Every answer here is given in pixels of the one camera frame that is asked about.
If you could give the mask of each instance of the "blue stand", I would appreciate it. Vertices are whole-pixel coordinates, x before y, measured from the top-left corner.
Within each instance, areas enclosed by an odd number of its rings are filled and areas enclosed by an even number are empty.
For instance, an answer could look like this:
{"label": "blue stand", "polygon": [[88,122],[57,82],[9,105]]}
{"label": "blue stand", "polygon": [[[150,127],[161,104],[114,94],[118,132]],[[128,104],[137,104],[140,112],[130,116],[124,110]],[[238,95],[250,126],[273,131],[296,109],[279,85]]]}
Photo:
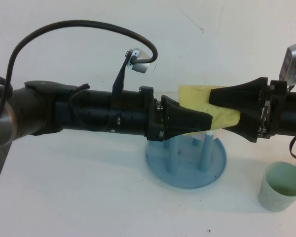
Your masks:
{"label": "blue stand", "polygon": [[226,151],[212,135],[206,135],[204,141],[182,135],[164,142],[149,141],[146,155],[156,176],[181,188],[214,182],[226,165]]}

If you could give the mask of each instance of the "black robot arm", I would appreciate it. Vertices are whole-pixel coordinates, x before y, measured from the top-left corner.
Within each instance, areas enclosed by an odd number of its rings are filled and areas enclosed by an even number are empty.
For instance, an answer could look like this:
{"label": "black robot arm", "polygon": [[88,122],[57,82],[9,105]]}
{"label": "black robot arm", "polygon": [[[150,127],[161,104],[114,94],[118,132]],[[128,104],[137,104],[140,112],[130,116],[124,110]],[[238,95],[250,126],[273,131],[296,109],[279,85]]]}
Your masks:
{"label": "black robot arm", "polygon": [[[31,40],[64,27],[92,27],[114,31],[144,43],[153,56],[141,50],[127,51],[112,92],[89,90],[89,86],[70,86],[50,81],[30,81],[13,90],[10,84],[18,52]],[[158,101],[153,88],[139,91],[123,89],[126,67],[145,73],[147,63],[157,58],[155,46],[144,37],[121,27],[92,21],[65,21],[38,29],[24,38],[13,51],[6,79],[0,78],[0,145],[25,135],[56,133],[62,129],[79,129],[136,134],[148,140],[163,141],[171,137],[211,128],[212,116],[183,108],[167,96]],[[252,82],[213,89],[209,103],[241,112],[240,121],[227,130],[251,142],[275,134],[296,136],[296,92],[287,86],[296,84],[296,44],[288,48],[280,81],[259,78]]]}

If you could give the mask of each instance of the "yellow foam block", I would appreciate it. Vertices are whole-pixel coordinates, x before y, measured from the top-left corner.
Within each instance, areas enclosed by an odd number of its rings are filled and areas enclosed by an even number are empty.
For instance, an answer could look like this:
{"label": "yellow foam block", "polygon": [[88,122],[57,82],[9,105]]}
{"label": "yellow foam block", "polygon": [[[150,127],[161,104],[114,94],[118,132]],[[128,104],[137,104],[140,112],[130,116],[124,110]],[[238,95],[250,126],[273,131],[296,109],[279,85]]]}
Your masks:
{"label": "yellow foam block", "polygon": [[213,116],[211,130],[236,125],[240,120],[240,112],[208,103],[212,89],[223,86],[212,85],[180,85],[179,103],[187,109],[205,112]]}

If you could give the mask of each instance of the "white wall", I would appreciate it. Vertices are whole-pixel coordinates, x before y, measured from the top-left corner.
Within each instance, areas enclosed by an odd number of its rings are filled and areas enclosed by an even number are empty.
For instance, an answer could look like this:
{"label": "white wall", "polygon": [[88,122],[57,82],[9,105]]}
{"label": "white wall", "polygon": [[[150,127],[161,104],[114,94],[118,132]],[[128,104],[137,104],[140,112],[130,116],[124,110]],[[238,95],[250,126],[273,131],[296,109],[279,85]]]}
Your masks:
{"label": "white wall", "polygon": [[[278,79],[285,50],[296,42],[296,0],[1,0],[0,76],[23,37],[69,19],[117,24],[156,45],[156,68],[151,65],[145,75],[127,72],[125,88],[131,90],[149,85],[155,91],[177,91],[182,83]],[[12,85],[53,80],[110,90],[125,51],[136,46],[145,48],[103,30],[57,30],[22,50]]]}

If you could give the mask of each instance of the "pale green cup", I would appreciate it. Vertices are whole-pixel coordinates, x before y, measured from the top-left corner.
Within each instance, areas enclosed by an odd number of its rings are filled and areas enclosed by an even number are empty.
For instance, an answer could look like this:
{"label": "pale green cup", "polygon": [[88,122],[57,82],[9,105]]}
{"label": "pale green cup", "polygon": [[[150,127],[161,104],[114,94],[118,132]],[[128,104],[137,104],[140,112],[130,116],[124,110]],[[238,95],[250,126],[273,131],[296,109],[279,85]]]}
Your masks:
{"label": "pale green cup", "polygon": [[265,171],[259,201],[269,211],[283,211],[296,200],[296,166],[275,162]]}

